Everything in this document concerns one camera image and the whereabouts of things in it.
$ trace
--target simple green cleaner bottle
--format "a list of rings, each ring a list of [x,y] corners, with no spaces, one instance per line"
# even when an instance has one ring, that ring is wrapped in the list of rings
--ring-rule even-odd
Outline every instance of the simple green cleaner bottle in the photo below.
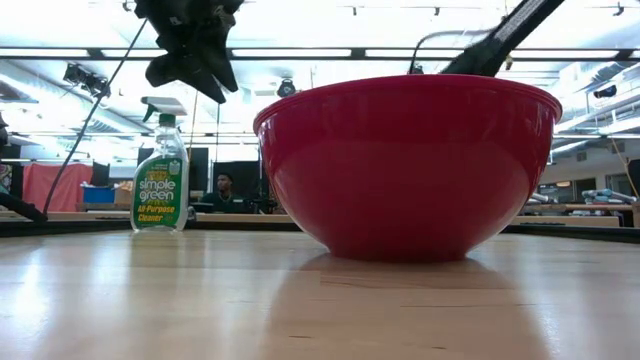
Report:
[[[133,177],[134,230],[180,231],[188,216],[189,158],[176,129],[176,117],[160,114],[155,150]]]

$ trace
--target bottle cap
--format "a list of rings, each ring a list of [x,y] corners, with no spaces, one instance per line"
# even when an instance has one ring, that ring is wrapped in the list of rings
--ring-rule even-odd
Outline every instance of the bottle cap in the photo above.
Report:
[[[175,127],[176,116],[171,114],[160,114],[159,123],[160,123],[160,126]]]

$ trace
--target bowl rim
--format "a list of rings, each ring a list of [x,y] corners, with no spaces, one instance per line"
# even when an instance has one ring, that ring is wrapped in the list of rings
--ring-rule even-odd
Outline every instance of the bowl rim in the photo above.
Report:
[[[446,83],[446,85],[450,86],[477,86],[500,90],[509,89],[512,91],[524,93],[526,95],[538,98],[539,100],[544,101],[548,105],[550,105],[557,113],[556,121],[559,121],[562,117],[562,104],[560,103],[560,101],[547,91],[539,89],[532,85],[487,76],[459,74],[414,74],[383,76],[369,79],[346,81],[337,84],[320,86],[314,89],[302,91],[293,96],[282,98],[258,112],[255,120],[253,121],[253,132],[258,135],[260,125],[281,108],[307,101],[312,97],[329,95],[331,93],[335,94],[340,92],[353,91],[359,88],[388,87],[390,85],[398,85],[399,83],[402,83],[404,85],[416,83],[429,83],[432,85],[438,85],[443,82]]]

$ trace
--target blue bin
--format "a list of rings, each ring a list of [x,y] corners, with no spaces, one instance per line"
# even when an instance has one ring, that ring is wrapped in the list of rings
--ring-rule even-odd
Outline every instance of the blue bin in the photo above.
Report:
[[[116,199],[116,191],[113,188],[84,188],[83,202],[85,204],[113,204]]]

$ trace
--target ceiling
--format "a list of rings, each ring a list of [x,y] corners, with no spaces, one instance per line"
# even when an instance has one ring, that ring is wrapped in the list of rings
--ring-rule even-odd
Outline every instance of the ceiling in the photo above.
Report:
[[[425,34],[489,29],[518,3],[517,0],[246,0],[236,14],[237,25],[230,32],[228,46],[411,48]],[[619,4],[624,11],[614,16],[619,12]],[[23,0],[3,4],[0,52],[13,47],[126,48],[142,23],[131,11],[134,6],[131,0]],[[639,0],[566,0],[520,48],[635,49],[640,45],[635,36],[639,32]],[[156,48],[156,37],[153,27],[147,26],[136,48]],[[478,37],[465,35],[441,36],[425,42],[423,48],[463,48],[477,40]],[[111,76],[118,65],[117,61],[96,60],[73,63],[105,77]],[[21,135],[17,140],[60,146],[63,151],[73,142],[73,136],[60,134],[78,129],[91,98],[62,80],[67,64],[64,60],[0,60],[0,80],[13,81],[12,85],[38,101],[0,103],[0,110],[7,112],[4,118],[10,125],[9,131]],[[406,61],[393,58],[238,60],[233,62],[233,68],[242,91],[229,95],[228,103],[218,106],[205,96],[198,96],[196,103],[196,92],[178,82],[151,87],[144,77],[147,65],[148,61],[139,59],[124,64],[111,86],[112,95],[104,101],[101,115],[96,117],[90,132],[145,132],[140,126],[145,112],[140,98],[174,97],[189,112],[181,119],[185,133],[220,133],[225,137],[216,141],[198,136],[193,138],[194,143],[233,144],[223,145],[225,155],[219,160],[257,157],[251,124],[260,109],[278,99],[274,91],[283,78],[293,79],[296,88],[305,90],[346,80],[403,74],[408,67]],[[421,65],[425,73],[431,73],[442,69],[446,62]],[[516,59],[509,71],[503,70],[498,76],[544,88],[564,100],[570,97],[556,85],[562,70],[569,65],[569,61]],[[55,134],[47,136],[44,132]],[[132,149],[143,144],[144,138],[139,136],[105,135],[87,138],[80,149],[85,152],[108,149],[107,158],[127,159],[135,157],[137,152]]]

